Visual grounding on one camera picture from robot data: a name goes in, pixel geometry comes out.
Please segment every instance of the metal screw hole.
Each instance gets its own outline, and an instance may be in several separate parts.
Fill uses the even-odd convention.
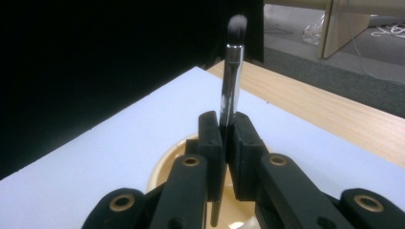
[[[356,195],[354,196],[354,202],[370,212],[379,213],[384,211],[384,206],[382,205],[382,203],[370,196]]]

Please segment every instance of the makeup brush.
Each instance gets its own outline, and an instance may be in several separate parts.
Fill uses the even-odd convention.
[[[236,116],[236,106],[239,97],[239,80],[241,77],[242,63],[244,61],[244,42],[247,20],[243,15],[235,15],[229,20],[228,37],[224,63],[224,82],[221,97],[220,132],[223,139],[224,157],[228,158],[227,152],[233,135],[233,124]],[[220,174],[222,187],[219,187],[219,199],[212,201],[211,226],[216,227],[219,221],[222,193],[226,164]]]
[[[228,43],[224,61],[224,83],[221,98],[220,127],[226,128],[234,123],[239,97],[239,80],[244,61],[244,42],[247,20],[235,15],[228,24]]]

